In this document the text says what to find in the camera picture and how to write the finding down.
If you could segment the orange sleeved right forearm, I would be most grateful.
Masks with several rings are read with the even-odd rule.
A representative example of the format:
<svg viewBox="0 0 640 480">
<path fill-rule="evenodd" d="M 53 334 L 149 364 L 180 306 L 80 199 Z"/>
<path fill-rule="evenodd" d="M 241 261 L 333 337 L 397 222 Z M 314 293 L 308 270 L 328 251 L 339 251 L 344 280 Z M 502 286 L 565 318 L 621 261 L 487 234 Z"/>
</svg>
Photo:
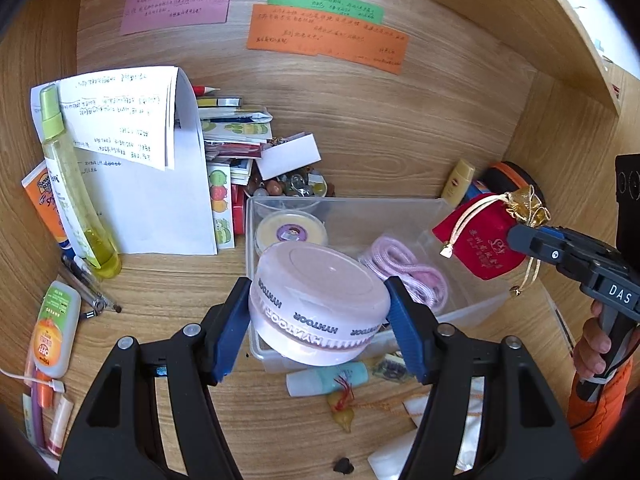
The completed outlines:
<svg viewBox="0 0 640 480">
<path fill-rule="evenodd" d="M 587 402 L 577 395 L 578 376 L 572 382 L 566 419 L 582 460 L 589 460 L 611 433 L 623 409 L 625 394 L 631 378 L 629 360 L 602 390 L 599 401 Z"/>
</svg>

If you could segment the right hand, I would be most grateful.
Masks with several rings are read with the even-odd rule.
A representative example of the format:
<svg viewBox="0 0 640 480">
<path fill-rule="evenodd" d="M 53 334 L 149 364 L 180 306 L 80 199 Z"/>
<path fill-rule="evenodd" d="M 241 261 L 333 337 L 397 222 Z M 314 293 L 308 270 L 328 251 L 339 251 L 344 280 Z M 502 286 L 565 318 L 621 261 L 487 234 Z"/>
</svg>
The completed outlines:
<svg viewBox="0 0 640 480">
<path fill-rule="evenodd" d="M 590 379 L 601 374 L 605 368 L 602 356 L 611 349 L 612 341 L 600 329 L 598 317 L 603 304 L 593 300 L 591 304 L 592 317 L 582 326 L 582 336 L 575 346 L 573 362 L 576 374 L 580 379 Z"/>
</svg>

